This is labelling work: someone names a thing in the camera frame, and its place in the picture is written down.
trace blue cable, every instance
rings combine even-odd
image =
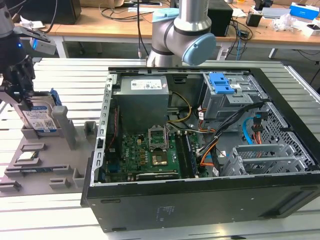
[[[235,60],[238,61],[238,56],[239,56],[239,52],[240,52],[240,46],[241,46],[241,38],[239,39],[239,43],[238,43],[238,46],[237,46],[237,52],[236,52],[236,57],[235,57]]]
[[[242,125],[242,131],[243,131],[244,137],[249,145],[253,144],[253,142],[251,141],[251,137],[249,136],[248,131],[247,131],[247,121],[250,119],[254,119],[254,118],[253,117],[246,118],[243,122],[243,125]]]

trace yellow cable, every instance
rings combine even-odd
[[[188,113],[188,115],[186,117],[181,118],[181,119],[177,119],[177,120],[169,120],[169,121],[167,121],[168,123],[180,123],[180,122],[183,122],[183,121],[187,120],[191,116],[192,107],[191,107],[190,103],[187,101],[187,99],[185,99],[180,93],[178,93],[176,91],[173,91],[172,93],[173,94],[177,94],[180,98],[182,98],[186,102],[188,107],[189,107],[189,113]]]

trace power supply label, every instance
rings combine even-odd
[[[161,79],[134,79],[131,81],[131,90],[161,90]]]
[[[46,106],[33,106],[30,111],[23,111],[23,114],[37,132],[52,133],[57,131],[57,126],[49,116],[49,110]]]

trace white box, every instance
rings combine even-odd
[[[320,36],[320,25],[319,24],[307,24],[301,28],[304,35],[310,36]]]

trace wooden desk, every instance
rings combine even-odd
[[[21,26],[21,24],[19,23],[15,23],[15,26]],[[50,24],[45,24],[45,28],[41,28],[42,31],[46,31],[49,28]],[[46,33],[49,36],[55,36],[56,35],[56,31],[58,30],[58,28],[60,27],[60,24],[54,24],[51,31],[49,33]]]
[[[125,11],[126,8],[117,8],[113,18],[124,18],[134,16],[136,13]],[[152,41],[152,13],[144,16],[140,21],[141,35],[144,43]],[[68,52],[64,42],[107,42],[107,43],[138,43],[137,21],[120,22],[103,17],[96,7],[82,8],[81,16],[75,25],[60,25],[55,31],[55,43],[61,58],[68,58]],[[235,36],[217,37],[217,45],[221,46],[220,51],[227,50],[235,40]]]
[[[233,3],[237,8],[242,9],[246,14],[249,11],[253,11],[251,6],[255,5],[253,0],[246,0],[242,3]],[[284,5],[272,5],[273,8],[289,8]],[[236,20],[239,23],[246,24],[247,17]],[[253,37],[247,43],[247,47],[253,48],[271,48],[271,54],[269,58],[274,57],[277,49],[298,49],[298,50],[320,50],[320,37],[303,35],[301,31],[294,29],[293,32],[286,31],[274,31],[270,26],[271,19],[261,19],[258,27],[249,27],[253,32]],[[236,31],[233,27],[230,27],[229,32],[231,36],[236,36]]]

